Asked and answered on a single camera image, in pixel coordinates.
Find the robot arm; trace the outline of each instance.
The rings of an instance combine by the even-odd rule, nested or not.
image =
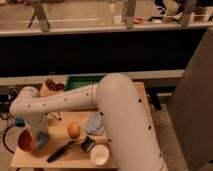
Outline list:
[[[11,114],[22,114],[33,124],[51,111],[98,108],[116,164],[121,171],[167,171],[154,128],[141,104],[134,83],[122,74],[109,74],[99,84],[39,97],[25,88],[12,103]]]

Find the gray cloth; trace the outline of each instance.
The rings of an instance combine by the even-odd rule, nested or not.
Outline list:
[[[99,112],[94,112],[91,114],[84,127],[84,130],[89,135],[102,135],[104,133],[102,116]]]

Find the white cup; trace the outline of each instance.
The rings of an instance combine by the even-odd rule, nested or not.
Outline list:
[[[90,159],[97,166],[106,164],[109,159],[109,149],[105,145],[96,145],[90,152]]]

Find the dark background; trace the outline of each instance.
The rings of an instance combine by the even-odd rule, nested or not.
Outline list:
[[[205,30],[0,37],[0,77],[184,69]]]

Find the black knife handle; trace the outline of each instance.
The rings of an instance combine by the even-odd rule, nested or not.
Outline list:
[[[62,147],[59,150],[57,150],[56,152],[54,152],[48,159],[47,162],[52,162],[53,160],[55,160],[57,157],[61,156],[62,154],[64,154],[66,152],[66,147]]]

